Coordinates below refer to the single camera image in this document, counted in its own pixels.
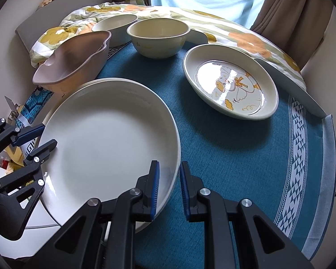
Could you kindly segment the plain white plate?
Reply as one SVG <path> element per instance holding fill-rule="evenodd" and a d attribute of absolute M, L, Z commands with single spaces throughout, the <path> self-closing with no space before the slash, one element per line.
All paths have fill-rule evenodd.
<path fill-rule="evenodd" d="M 45 119 L 40 142 L 57 146 L 42 165 L 42 202 L 63 225 L 88 199 L 117 198 L 159 162 L 156 210 L 166 206 L 181 160 L 178 128 L 165 102 L 124 78 L 83 85 Z"/>

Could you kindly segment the pink square dish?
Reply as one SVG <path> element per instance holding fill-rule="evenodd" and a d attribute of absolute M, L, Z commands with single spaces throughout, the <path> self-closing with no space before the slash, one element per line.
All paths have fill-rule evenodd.
<path fill-rule="evenodd" d="M 108 59 L 111 35 L 98 31 L 68 39 L 38 67 L 32 82 L 64 95 L 95 79 Z"/>

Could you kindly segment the duck pattern deep plate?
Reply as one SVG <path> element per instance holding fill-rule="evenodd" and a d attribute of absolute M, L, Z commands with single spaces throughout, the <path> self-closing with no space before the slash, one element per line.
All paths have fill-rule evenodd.
<path fill-rule="evenodd" d="M 266 70 L 232 47 L 202 44 L 183 58 L 186 79 L 210 107 L 241 120 L 265 120 L 279 105 L 279 94 Z"/>

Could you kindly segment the white small bowl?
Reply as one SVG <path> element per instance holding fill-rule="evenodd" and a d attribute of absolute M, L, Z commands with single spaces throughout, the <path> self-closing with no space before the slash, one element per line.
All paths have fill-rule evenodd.
<path fill-rule="evenodd" d="M 109 31 L 112 34 L 110 38 L 110 48 L 120 47 L 131 41 L 127 29 L 137 22 L 137 20 L 138 17 L 134 14 L 113 16 L 96 23 L 91 30 L 93 32 Z"/>

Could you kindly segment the cream round bowl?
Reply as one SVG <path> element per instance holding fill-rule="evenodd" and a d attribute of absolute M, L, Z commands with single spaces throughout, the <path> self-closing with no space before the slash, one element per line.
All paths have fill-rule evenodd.
<path fill-rule="evenodd" d="M 136 51 L 144 57 L 165 59 L 176 55 L 186 42 L 190 27 L 172 18 L 150 18 L 127 29 Z"/>

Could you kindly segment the blue patterned tablecloth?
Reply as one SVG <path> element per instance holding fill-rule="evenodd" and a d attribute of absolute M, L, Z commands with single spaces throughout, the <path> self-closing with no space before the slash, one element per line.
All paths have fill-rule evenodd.
<path fill-rule="evenodd" d="M 153 90 L 175 119 L 181 159 L 192 174 L 224 198 L 251 199 L 302 251 L 319 197 L 322 120 L 282 89 L 276 112 L 266 120 L 216 111 L 184 75 L 189 49 L 186 44 L 171 58 L 152 60 L 128 45 L 107 60 L 99 78 L 129 79 Z M 203 225 L 185 219 L 178 184 L 176 178 L 158 218 L 137 234 L 135 259 L 143 268 L 203 267 Z"/>

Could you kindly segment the grey headboard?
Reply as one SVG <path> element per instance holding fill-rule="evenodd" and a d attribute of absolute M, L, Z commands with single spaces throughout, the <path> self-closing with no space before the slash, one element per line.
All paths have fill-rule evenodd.
<path fill-rule="evenodd" d="M 15 30 L 27 51 L 49 28 L 60 25 L 60 22 L 72 11 L 85 6 L 94 6 L 111 0 L 54 0 L 35 11 Z"/>

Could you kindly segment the plush toy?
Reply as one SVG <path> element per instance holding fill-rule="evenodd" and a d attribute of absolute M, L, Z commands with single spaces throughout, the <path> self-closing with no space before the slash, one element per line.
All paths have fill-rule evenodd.
<path fill-rule="evenodd" d="M 49 3 L 53 2 L 54 0 L 42 0 L 39 3 L 38 9 L 43 8 L 44 6 L 48 5 Z"/>

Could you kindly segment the floral striped duvet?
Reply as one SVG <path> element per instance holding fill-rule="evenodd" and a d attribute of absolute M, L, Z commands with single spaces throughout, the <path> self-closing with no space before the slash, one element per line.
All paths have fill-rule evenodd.
<path fill-rule="evenodd" d="M 74 10 L 60 18 L 53 27 L 41 30 L 29 51 L 31 65 L 38 67 L 66 40 L 89 33 L 92 27 L 113 16 L 134 14 L 139 20 L 150 18 L 172 18 L 186 23 L 191 29 L 204 33 L 209 43 L 233 47 L 252 58 L 260 58 L 281 71 L 299 87 L 306 90 L 306 84 L 297 63 L 272 42 L 243 26 L 198 10 L 185 10 L 167 6 L 143 6 L 139 4 L 116 4 L 105 2 Z"/>

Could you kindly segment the green patterned pillow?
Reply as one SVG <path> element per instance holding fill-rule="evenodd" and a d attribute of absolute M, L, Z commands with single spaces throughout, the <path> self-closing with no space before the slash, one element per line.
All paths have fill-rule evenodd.
<path fill-rule="evenodd" d="M 144 0 L 125 0 L 121 2 L 121 4 L 131 4 L 131 5 L 138 5 L 138 6 L 145 6 L 146 3 Z"/>

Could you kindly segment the right brown curtain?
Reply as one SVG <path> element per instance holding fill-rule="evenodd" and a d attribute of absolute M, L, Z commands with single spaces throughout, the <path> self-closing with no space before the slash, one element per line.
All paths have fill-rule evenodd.
<path fill-rule="evenodd" d="M 322 42 L 332 11 L 331 0 L 265 0 L 251 30 L 302 69 Z"/>

